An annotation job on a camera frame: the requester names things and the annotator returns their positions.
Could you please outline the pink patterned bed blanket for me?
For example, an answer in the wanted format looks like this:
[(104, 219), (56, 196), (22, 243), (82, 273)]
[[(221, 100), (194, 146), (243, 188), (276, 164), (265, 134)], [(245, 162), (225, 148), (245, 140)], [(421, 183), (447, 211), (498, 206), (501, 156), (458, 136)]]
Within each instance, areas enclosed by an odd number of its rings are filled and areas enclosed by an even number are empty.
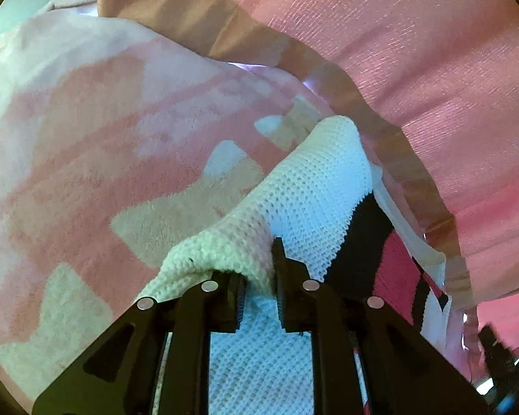
[(0, 380), (24, 409), (332, 110), (123, 19), (0, 36)]

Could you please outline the pink curtain with tan hem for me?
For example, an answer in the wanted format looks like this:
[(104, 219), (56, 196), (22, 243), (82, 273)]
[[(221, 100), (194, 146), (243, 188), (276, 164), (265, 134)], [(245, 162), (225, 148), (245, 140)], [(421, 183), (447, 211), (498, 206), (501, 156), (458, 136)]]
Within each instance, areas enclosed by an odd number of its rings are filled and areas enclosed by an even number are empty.
[(519, 347), (516, 0), (98, 0), (197, 54), (278, 67), (351, 117), (448, 289)]

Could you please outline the white red black knit sweater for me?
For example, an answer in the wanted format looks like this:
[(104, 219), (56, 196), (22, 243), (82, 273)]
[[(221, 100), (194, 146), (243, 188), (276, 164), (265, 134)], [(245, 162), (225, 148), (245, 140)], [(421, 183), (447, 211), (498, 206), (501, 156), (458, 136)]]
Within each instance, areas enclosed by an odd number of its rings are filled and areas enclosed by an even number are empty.
[(143, 289), (163, 302), (215, 271), (247, 277), (240, 329), (212, 337), (212, 414), (313, 410), (310, 337), (284, 332), (276, 312), (274, 239), (313, 279), (333, 282), (345, 296), (381, 297), (434, 347), (444, 347), (451, 308), (445, 256), (402, 216), (352, 121), (332, 116), (229, 214), (174, 246)]

